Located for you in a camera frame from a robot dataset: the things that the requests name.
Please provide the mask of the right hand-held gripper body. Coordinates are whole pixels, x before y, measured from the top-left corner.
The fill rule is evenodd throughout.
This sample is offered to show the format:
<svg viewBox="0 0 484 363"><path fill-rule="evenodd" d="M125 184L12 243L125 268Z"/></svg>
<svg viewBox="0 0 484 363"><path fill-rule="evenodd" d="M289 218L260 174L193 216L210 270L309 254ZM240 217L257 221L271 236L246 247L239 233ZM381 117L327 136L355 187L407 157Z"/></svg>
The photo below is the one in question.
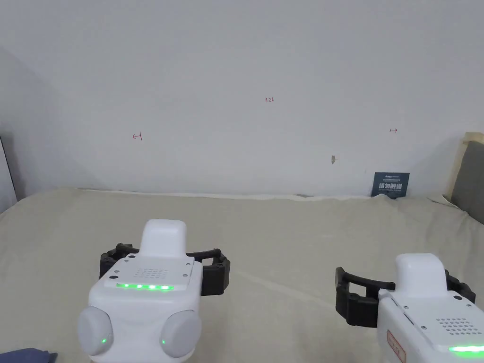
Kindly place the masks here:
<svg viewBox="0 0 484 363"><path fill-rule="evenodd" d="M447 288L429 253L396 258L396 287L380 290L377 338L385 363L481 363L484 313Z"/></svg>

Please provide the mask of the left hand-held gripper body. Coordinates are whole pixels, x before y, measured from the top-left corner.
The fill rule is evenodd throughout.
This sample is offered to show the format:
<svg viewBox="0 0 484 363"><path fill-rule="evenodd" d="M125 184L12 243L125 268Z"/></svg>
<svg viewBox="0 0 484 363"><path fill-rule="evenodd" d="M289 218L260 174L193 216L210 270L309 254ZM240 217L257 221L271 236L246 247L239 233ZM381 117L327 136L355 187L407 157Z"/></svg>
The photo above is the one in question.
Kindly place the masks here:
<svg viewBox="0 0 484 363"><path fill-rule="evenodd" d="M94 363L182 363L201 335L203 266L186 253L183 221L152 219L140 248L119 245L92 286L78 339Z"/></svg>

